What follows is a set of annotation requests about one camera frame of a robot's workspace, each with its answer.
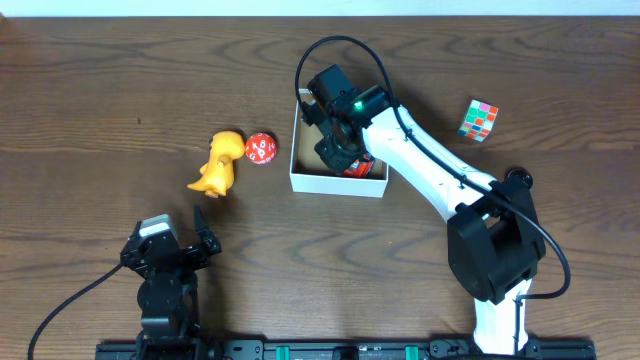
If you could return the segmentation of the red grey toy fire truck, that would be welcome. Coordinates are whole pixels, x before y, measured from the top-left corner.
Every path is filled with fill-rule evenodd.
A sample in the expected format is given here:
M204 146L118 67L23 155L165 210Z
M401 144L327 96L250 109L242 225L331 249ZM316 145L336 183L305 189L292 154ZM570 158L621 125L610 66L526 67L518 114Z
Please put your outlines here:
M376 159L369 154L365 154L362 158L355 160L347 169L344 170L343 175L351 178L366 178L371 173Z

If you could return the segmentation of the orange toy dinosaur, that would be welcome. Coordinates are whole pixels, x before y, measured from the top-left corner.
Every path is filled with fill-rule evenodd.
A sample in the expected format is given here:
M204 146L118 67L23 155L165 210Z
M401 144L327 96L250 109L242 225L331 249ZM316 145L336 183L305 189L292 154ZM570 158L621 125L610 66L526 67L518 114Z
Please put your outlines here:
M243 137L234 131L215 133L210 140L208 161L199 169L201 177L187 187L206 196L226 196L234 184L233 162L245 154Z

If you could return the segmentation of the red ball with white letters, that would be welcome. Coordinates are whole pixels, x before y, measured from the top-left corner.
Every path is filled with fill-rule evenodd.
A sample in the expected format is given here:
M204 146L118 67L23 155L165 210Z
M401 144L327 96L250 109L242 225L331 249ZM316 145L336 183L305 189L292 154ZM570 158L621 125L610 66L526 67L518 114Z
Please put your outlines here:
M277 151L275 139L267 133L255 133L246 141L245 155L254 164L263 165L271 162Z

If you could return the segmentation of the multicolour puzzle cube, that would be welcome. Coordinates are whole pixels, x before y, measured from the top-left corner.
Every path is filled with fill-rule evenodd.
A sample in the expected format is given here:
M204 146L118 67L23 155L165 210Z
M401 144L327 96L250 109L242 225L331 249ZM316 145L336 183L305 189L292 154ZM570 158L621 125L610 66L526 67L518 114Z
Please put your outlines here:
M492 132L499 108L472 99L457 133L476 142L484 142Z

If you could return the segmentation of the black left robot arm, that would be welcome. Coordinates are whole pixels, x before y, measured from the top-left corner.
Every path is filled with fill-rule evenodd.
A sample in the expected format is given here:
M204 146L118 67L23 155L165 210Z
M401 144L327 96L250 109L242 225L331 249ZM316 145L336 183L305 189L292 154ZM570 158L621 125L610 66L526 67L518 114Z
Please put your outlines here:
M199 332L196 272L208 267L222 247L199 206L194 207L194 229L199 242L183 248L169 215L148 218L136 223L120 252L122 265L143 278L137 294L141 325L155 342Z

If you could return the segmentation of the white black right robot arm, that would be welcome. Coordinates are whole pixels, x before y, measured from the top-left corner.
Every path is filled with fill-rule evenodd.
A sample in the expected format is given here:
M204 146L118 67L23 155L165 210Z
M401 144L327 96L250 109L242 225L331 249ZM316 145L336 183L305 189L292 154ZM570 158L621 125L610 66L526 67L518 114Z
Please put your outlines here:
M428 135L408 110L394 106L380 86L362 91L337 65L307 85L304 121L322 134L314 149L335 173L371 156L413 185L446 223L448 263L473 297L473 338L484 353L514 355L528 341L527 294L546 248L530 184L513 174L504 181L457 158Z

